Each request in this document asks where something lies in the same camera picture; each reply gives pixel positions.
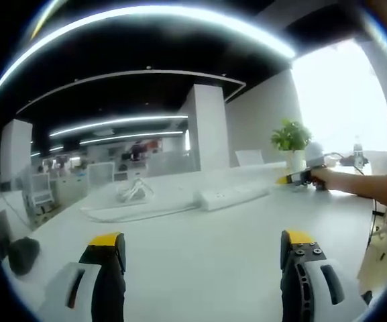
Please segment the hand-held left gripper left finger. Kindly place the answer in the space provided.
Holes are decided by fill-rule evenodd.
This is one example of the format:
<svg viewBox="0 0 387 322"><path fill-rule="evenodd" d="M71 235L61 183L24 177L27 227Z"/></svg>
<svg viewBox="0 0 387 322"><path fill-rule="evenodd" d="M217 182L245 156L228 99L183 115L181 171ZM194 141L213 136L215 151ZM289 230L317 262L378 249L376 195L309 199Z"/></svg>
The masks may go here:
<svg viewBox="0 0 387 322"><path fill-rule="evenodd" d="M67 263L46 287L41 321L123 321L125 238L93 238L78 262Z"/></svg>

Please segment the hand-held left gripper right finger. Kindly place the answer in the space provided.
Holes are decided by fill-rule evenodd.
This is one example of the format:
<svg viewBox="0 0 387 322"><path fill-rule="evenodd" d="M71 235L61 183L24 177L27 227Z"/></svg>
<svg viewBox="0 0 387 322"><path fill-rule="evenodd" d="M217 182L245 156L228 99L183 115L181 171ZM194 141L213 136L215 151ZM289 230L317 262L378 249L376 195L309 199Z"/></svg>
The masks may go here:
<svg viewBox="0 0 387 322"><path fill-rule="evenodd" d="M306 233L281 233L280 269L283 321L355 321L364 312L357 282Z"/></svg>

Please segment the person's right hand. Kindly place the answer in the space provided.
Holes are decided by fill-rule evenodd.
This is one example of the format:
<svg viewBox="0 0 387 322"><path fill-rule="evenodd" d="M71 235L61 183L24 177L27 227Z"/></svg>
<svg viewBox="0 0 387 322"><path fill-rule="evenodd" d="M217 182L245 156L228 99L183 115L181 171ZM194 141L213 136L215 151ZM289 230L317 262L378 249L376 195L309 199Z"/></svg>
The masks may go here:
<svg viewBox="0 0 387 322"><path fill-rule="evenodd" d="M327 167L311 169L311 182L317 191L328 191L333 188L334 172Z"/></svg>

